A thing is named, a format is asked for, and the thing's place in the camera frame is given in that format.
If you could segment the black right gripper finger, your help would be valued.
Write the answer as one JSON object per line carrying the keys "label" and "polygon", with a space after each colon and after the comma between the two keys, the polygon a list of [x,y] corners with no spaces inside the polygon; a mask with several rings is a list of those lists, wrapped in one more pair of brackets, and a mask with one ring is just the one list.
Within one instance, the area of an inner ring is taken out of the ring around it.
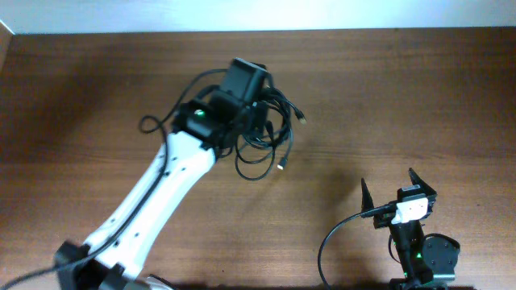
{"label": "black right gripper finger", "polygon": [[365,182],[365,179],[362,178],[360,180],[362,199],[361,199],[361,212],[365,213],[374,208],[374,203],[372,201],[371,193],[368,190],[368,186]]}
{"label": "black right gripper finger", "polygon": [[412,185],[419,185],[423,189],[428,187],[428,184],[416,173],[413,168],[409,168],[408,173]]}

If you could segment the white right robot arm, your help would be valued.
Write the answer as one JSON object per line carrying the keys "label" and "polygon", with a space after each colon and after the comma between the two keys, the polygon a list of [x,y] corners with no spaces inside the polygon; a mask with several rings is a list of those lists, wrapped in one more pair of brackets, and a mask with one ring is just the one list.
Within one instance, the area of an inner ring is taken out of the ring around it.
{"label": "white right robot arm", "polygon": [[460,244],[443,234],[425,234],[422,220],[433,213],[437,192],[413,168],[411,185],[397,191],[397,198],[376,207],[364,180],[361,181],[360,216],[372,218],[375,229],[389,229],[389,245],[395,246],[404,276],[389,281],[389,288],[447,289],[456,278]]}

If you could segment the black USB cable removed one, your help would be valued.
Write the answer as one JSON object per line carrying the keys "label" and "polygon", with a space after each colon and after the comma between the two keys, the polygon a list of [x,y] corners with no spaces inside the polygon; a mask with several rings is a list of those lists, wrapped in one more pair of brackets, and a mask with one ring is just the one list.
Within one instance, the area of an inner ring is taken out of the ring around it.
{"label": "black USB cable removed one", "polygon": [[[268,120],[269,110],[276,111],[282,117],[281,127],[277,130],[273,129],[273,124]],[[257,164],[267,158],[274,160],[276,149],[283,143],[288,142],[285,154],[277,164],[277,167],[283,170],[293,147],[292,113],[301,123],[306,121],[304,114],[279,89],[273,87],[264,89],[255,105],[252,130],[243,137],[247,144],[255,149],[270,150],[270,152],[258,160],[247,161],[242,159],[242,161],[247,164]]]}

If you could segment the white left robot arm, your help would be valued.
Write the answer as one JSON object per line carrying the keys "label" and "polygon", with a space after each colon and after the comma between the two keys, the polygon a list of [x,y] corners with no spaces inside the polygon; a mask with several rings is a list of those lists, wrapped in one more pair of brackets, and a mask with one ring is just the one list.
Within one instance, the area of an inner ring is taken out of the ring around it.
{"label": "white left robot arm", "polygon": [[235,58],[191,101],[178,101],[156,124],[164,138],[156,157],[122,204],[81,246],[65,242],[55,254],[62,289],[168,289],[140,272],[166,222],[221,151],[252,130],[266,81],[262,64]]}

